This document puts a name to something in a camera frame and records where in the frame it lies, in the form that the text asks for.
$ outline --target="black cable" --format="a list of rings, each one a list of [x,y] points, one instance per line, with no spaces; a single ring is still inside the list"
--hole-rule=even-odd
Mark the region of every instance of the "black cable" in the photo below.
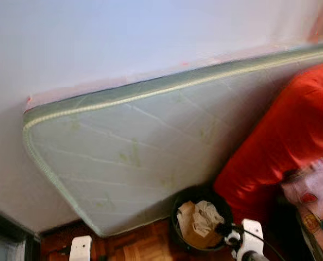
[[[247,230],[245,230],[245,229],[243,229],[243,228],[239,228],[239,227],[236,227],[236,226],[234,226],[236,229],[239,229],[239,230],[241,230],[241,231],[244,231],[244,232],[246,232],[247,234],[250,234],[250,235],[252,235],[252,236],[254,236],[255,238],[257,238],[257,239],[259,239],[260,241],[262,241],[263,243],[265,243],[266,245],[268,245],[273,251],[274,251],[274,253],[281,259],[281,261],[286,261],[283,257],[282,257],[282,255],[272,246],[272,245],[270,245],[267,241],[265,241],[263,238],[260,238],[259,236],[257,236],[257,235],[255,235],[255,234],[253,234],[253,233],[251,233],[250,231],[247,231]]]

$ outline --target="mattress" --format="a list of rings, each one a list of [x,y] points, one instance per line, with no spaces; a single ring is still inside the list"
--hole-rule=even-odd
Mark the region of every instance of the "mattress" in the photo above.
[[[182,72],[41,105],[24,144],[77,214],[107,237],[169,215],[213,180],[284,85],[323,46]]]

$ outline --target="red blanket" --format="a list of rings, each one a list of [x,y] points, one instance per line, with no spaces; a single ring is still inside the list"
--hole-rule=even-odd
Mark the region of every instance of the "red blanket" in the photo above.
[[[323,65],[298,75],[218,175],[214,190],[236,223],[264,222],[287,170],[323,157]]]

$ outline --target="white plastic object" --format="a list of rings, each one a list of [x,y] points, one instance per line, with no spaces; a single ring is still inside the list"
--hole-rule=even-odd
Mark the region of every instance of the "white plastic object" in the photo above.
[[[252,234],[258,236],[263,239],[262,227],[258,221],[244,219],[243,222],[244,230],[251,232]],[[248,251],[255,251],[258,254],[263,255],[263,241],[258,238],[244,232],[243,234],[243,244],[238,251],[237,260],[241,261],[243,255]]]
[[[69,261],[90,261],[91,241],[89,235],[74,238]]]

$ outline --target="red cloth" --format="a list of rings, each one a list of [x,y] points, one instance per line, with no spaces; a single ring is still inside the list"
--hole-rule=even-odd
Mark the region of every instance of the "red cloth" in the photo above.
[[[323,65],[297,76],[218,175],[234,221],[264,222],[283,173],[323,157]]]

